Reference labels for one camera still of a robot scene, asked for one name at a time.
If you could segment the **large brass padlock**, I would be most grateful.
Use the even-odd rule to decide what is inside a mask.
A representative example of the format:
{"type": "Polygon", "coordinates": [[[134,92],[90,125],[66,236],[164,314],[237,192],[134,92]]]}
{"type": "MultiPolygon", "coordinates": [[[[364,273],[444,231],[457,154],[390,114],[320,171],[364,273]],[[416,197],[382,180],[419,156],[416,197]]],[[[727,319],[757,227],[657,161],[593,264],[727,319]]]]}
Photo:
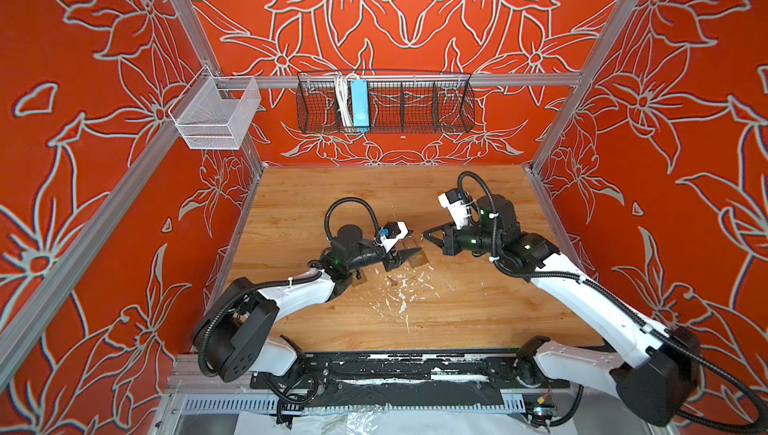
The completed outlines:
{"type": "Polygon", "coordinates": [[[421,247],[415,247],[411,249],[408,263],[412,268],[417,268],[427,265],[429,261],[423,249],[421,247]]]}

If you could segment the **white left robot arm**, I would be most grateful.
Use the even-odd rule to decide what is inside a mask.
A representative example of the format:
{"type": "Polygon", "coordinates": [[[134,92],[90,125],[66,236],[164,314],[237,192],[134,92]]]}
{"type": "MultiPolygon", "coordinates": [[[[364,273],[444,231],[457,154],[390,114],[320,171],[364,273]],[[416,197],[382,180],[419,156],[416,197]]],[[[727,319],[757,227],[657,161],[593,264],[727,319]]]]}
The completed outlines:
{"type": "Polygon", "coordinates": [[[202,375],[228,383],[247,372],[288,374],[299,360],[299,349],[287,338],[271,335],[276,322],[338,298],[362,280],[366,267],[379,264],[389,272],[421,251],[420,247],[398,250],[396,245],[412,231],[399,220],[380,224],[372,206],[359,197],[333,202],[324,215],[323,229],[328,247],[308,263],[306,272],[260,283],[241,277],[210,304],[192,336],[202,375]],[[331,230],[334,211],[345,204],[365,208],[373,225],[372,237],[365,237],[355,224],[331,230]]]}

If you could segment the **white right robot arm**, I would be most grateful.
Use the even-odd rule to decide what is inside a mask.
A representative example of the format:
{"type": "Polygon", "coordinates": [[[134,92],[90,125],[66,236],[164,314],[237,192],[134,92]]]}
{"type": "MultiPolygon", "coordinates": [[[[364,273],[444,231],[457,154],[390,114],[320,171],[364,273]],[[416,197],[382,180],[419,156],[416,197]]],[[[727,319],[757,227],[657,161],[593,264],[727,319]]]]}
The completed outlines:
{"type": "Polygon", "coordinates": [[[756,391],[706,360],[698,338],[685,328],[670,329],[642,314],[581,271],[545,237],[521,229],[514,205],[494,194],[472,171],[463,171],[454,188],[438,197],[450,222],[424,231],[424,239],[443,254],[467,251],[486,256],[503,275],[524,280],[548,293],[594,329],[609,351],[571,347],[537,336],[517,354],[525,385],[564,380],[620,400],[649,425],[674,418],[731,434],[767,430],[767,406],[756,391]],[[725,423],[684,410],[707,370],[732,385],[754,406],[747,423],[725,423]]]}

